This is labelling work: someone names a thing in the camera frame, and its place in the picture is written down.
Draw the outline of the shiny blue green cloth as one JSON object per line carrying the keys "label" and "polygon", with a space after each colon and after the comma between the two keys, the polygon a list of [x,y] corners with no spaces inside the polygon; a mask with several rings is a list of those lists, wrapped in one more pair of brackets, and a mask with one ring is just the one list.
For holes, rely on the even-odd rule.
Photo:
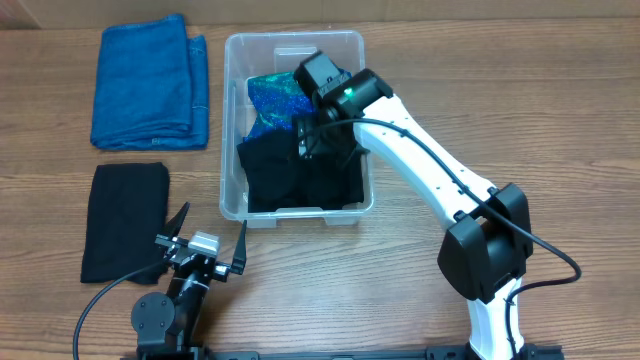
{"label": "shiny blue green cloth", "polygon": [[275,130],[291,131],[294,118],[316,114],[316,108],[294,79],[293,72],[252,77],[247,81],[247,91],[256,119],[245,141]]}

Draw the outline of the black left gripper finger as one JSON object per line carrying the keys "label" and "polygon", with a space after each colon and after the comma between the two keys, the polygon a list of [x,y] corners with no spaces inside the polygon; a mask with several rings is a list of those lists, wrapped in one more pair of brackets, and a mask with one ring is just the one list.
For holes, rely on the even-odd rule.
{"label": "black left gripper finger", "polygon": [[180,234],[181,228],[184,224],[189,208],[190,208],[190,203],[185,202],[184,205],[181,207],[181,209],[178,211],[178,213],[165,224],[163,228],[164,236],[172,239],[174,237],[177,237]]}
{"label": "black left gripper finger", "polygon": [[244,220],[242,228],[238,236],[236,248],[234,250],[230,272],[236,275],[242,275],[245,270],[247,255],[246,255],[246,231],[247,221]]}

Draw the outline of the clear plastic storage bin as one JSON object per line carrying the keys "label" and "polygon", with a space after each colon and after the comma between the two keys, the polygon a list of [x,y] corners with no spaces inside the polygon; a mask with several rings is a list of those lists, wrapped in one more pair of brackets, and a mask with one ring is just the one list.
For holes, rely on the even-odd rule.
{"label": "clear plastic storage bin", "polygon": [[219,209],[228,220],[247,221],[250,228],[275,228],[283,219],[322,218],[329,226],[354,225],[375,203],[373,157],[361,158],[364,201],[341,210],[318,207],[284,208],[275,212],[248,211],[249,185],[236,150],[256,120],[248,96],[248,80],[295,70],[317,51],[338,67],[356,73],[365,68],[364,40],[354,30],[237,33],[225,44],[224,101],[221,139]]}

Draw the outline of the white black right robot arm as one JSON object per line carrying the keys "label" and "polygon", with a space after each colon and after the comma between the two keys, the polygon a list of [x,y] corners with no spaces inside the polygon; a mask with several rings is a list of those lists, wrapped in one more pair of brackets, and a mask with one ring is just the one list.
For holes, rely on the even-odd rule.
{"label": "white black right robot arm", "polygon": [[444,239],[438,266],[467,301],[474,359],[523,359],[518,300],[532,255],[528,201],[465,167],[417,122],[375,72],[350,75],[323,52],[304,59],[294,79],[318,111],[295,121],[303,159],[373,153],[392,166],[433,210]]}

